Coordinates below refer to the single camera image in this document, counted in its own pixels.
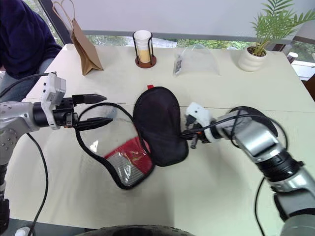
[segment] black cable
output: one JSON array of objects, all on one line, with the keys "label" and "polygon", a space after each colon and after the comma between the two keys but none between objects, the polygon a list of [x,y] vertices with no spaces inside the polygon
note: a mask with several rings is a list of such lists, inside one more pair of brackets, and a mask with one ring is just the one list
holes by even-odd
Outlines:
[{"label": "black cable", "polygon": [[19,79],[17,82],[9,85],[8,87],[6,87],[1,93],[0,93],[0,98],[2,98],[7,92],[9,92],[14,86],[18,85],[19,83],[25,81],[25,80],[29,80],[32,79],[34,77],[39,77],[39,76],[46,76],[49,73],[40,73],[40,74],[33,74],[33,75],[29,75],[27,77],[21,78]]},{"label": "black cable", "polygon": [[45,177],[46,177],[46,186],[45,186],[45,194],[44,194],[44,197],[43,197],[43,200],[42,200],[42,203],[38,209],[38,212],[33,220],[33,223],[31,225],[31,229],[30,229],[30,232],[28,234],[28,236],[31,236],[33,230],[34,230],[34,227],[35,227],[35,224],[37,222],[37,219],[39,217],[39,214],[41,212],[41,210],[43,209],[44,207],[44,204],[45,204],[45,201],[46,201],[46,198],[47,198],[47,194],[48,194],[48,169],[47,169],[47,165],[46,165],[46,161],[45,161],[45,157],[44,157],[44,154],[43,154],[43,151],[41,150],[38,142],[33,138],[33,136],[29,133],[27,133],[27,135],[29,136],[29,138],[35,143],[35,145],[37,146],[38,148],[38,151],[40,153],[40,156],[41,156],[41,159],[43,161],[43,164],[44,164],[44,169],[45,169]]},{"label": "black cable", "polygon": [[238,110],[238,112],[237,112],[237,114],[236,114],[236,118],[235,118],[235,121],[234,121],[232,130],[231,130],[231,138],[230,138],[230,140],[231,140],[231,143],[232,143],[236,148],[240,148],[240,147],[239,147],[236,143],[234,143],[233,137],[234,137],[234,131],[235,131],[235,128],[236,128],[236,125],[237,125],[237,120],[238,120],[238,118],[239,118],[239,116],[240,116],[240,114],[241,114],[241,111],[242,111],[242,109],[241,109],[241,107],[240,107],[240,109]]},{"label": "black cable", "polygon": [[[211,123],[210,125],[207,125],[205,127],[202,127],[200,129],[188,129],[188,132],[191,132],[191,133],[196,133],[196,132],[200,132],[200,131],[204,131],[206,129],[209,129],[209,128],[212,128],[218,124],[222,124],[224,122],[227,122],[227,121],[230,121],[230,120],[233,120],[235,119],[237,116],[232,116],[232,117],[228,117],[228,118],[225,118],[225,119],[222,119],[222,120],[219,120],[219,121],[216,121],[216,122],[213,122]],[[260,117],[260,118],[264,118],[264,119],[268,119],[268,120],[271,120],[274,124],[277,125],[277,127],[282,131],[283,133],[283,136],[284,136],[284,139],[285,139],[285,149],[288,150],[289,148],[289,141],[288,141],[288,138],[287,138],[287,134],[285,132],[285,130],[283,129],[283,127],[274,119],[270,118],[270,117],[266,117],[266,116],[263,116],[263,115],[250,115],[250,114],[244,114],[244,115],[239,115],[238,116],[239,118],[243,118],[243,117]]]},{"label": "black cable", "polygon": [[256,219],[256,222],[257,222],[257,225],[260,229],[260,232],[261,232],[261,235],[262,236],[266,236],[261,224],[260,224],[260,221],[259,221],[259,218],[258,218],[258,214],[257,214],[257,209],[258,209],[258,197],[259,197],[259,193],[260,193],[260,190],[261,190],[261,187],[262,187],[262,184],[264,183],[264,180],[265,180],[265,177],[263,177],[260,181],[260,184],[257,188],[257,191],[256,191],[256,195],[255,195],[255,203],[254,203],[254,213],[255,213],[255,219]]}]

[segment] floor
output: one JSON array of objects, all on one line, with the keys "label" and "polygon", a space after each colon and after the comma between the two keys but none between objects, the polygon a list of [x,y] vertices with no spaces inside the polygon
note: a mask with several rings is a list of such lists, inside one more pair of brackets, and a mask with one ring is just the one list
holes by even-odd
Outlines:
[{"label": "floor", "polygon": [[[31,221],[10,219],[9,228],[4,232],[2,236],[13,236],[15,235],[17,229],[24,226],[30,226],[31,224]],[[88,231],[91,231],[91,229],[51,225],[44,223],[37,223],[35,226],[35,236],[75,236]]]}]

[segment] paper bag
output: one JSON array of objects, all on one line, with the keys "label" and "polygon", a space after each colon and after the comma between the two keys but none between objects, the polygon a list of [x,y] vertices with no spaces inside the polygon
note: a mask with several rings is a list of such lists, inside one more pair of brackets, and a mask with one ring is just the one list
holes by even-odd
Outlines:
[{"label": "paper bag", "polygon": [[67,17],[70,27],[71,27],[71,40],[77,50],[77,52],[80,55],[81,59],[81,69],[82,74],[86,75],[88,74],[92,69],[96,70],[103,70],[103,67],[99,61],[97,51],[95,46],[86,38],[86,36],[83,34],[80,26],[78,25],[77,21],[75,20],[75,11],[74,11],[74,4],[72,0],[69,0],[72,3],[73,6],[73,19],[71,20],[69,15],[66,13],[65,9],[63,8],[63,1],[61,3],[54,1],[53,2],[53,11],[56,13],[56,15],[62,20],[64,23],[62,17],[57,12],[55,8],[55,4],[59,5],[61,9],[64,11],[65,16]]}]

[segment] white flower pot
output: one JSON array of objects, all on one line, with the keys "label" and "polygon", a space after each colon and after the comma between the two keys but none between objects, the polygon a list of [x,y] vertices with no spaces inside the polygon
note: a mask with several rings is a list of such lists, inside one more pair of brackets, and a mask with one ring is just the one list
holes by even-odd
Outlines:
[{"label": "white flower pot", "polygon": [[245,48],[238,60],[238,65],[240,66],[241,69],[245,71],[256,71],[262,67],[266,58],[267,58],[267,51],[266,51],[265,56],[257,57],[250,54],[247,51],[247,48]]}]

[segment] dark blue sweater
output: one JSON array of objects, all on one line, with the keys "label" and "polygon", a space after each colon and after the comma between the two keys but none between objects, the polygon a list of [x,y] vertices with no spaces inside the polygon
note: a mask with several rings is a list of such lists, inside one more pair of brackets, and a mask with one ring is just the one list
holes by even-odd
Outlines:
[{"label": "dark blue sweater", "polygon": [[22,0],[0,0],[0,66],[20,79],[37,72],[61,47],[43,19]]}]

